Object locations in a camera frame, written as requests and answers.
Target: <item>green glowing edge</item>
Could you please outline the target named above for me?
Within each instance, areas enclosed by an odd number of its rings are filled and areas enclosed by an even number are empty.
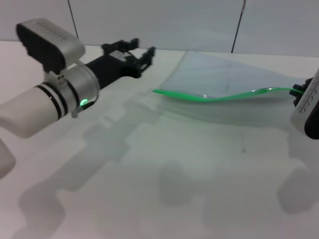
[[[85,105],[87,102],[88,102],[88,100],[87,100],[87,99],[82,100],[82,101],[81,101],[81,103],[80,103],[80,106]]]
[[[227,96],[227,97],[220,97],[220,98],[205,98],[203,96],[194,96],[182,92],[176,91],[166,91],[161,89],[154,89],[153,92],[163,94],[169,97],[186,100],[186,101],[197,101],[197,102],[217,102],[217,101],[226,101],[226,100],[239,100],[243,98],[258,96],[268,92],[275,92],[275,91],[295,91],[297,93],[303,94],[302,91],[292,89],[292,88],[262,88],[251,92],[244,92],[237,95]]]

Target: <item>black ring band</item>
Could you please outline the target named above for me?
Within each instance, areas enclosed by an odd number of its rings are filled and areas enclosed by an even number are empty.
[[[64,115],[66,116],[69,113],[69,109],[68,109],[68,105],[67,105],[63,95],[56,89],[56,87],[54,85],[50,84],[49,82],[43,82],[42,84],[50,87],[58,95],[58,97],[59,97],[59,99],[64,107]]]
[[[72,84],[66,80],[66,83],[68,84],[68,86],[70,87],[73,95],[74,95],[74,98],[75,98],[75,101],[76,101],[76,108],[78,108],[80,106],[80,98],[79,98],[79,95],[78,93],[76,92],[75,88],[72,86]]]
[[[56,111],[58,113],[58,120],[61,119],[61,108],[59,106],[59,103],[58,101],[56,101],[56,99],[54,98],[54,96],[46,89],[44,88],[43,86],[41,85],[37,85],[36,86],[37,88],[41,89],[43,92],[46,93],[46,95],[50,98],[50,100],[52,101],[52,103],[54,104],[55,108],[56,108]]]

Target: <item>white table surface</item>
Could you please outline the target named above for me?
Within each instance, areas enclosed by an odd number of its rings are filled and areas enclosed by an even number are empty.
[[[20,43],[0,53],[0,103],[42,82]],[[1,239],[318,238],[319,141],[290,127],[293,98],[199,105],[152,93],[183,54],[157,51],[143,78],[116,81],[78,119],[30,139],[0,129],[16,158],[0,180]],[[89,46],[82,60],[99,55]],[[213,55],[299,78],[319,67]]]

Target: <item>transparent plastic sheet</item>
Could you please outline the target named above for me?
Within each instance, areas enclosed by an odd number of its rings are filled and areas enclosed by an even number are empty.
[[[298,92],[289,86],[302,82],[299,78],[188,51],[173,74],[153,92],[188,101],[216,102],[261,95],[289,96],[290,90]]]

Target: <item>white wall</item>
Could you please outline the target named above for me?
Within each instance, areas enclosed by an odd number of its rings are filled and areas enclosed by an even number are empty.
[[[67,0],[0,0],[0,40],[17,40],[15,25],[37,17],[75,34]]]
[[[230,52],[243,0],[71,0],[79,38],[100,45]]]
[[[247,0],[234,52],[319,56],[319,0]]]

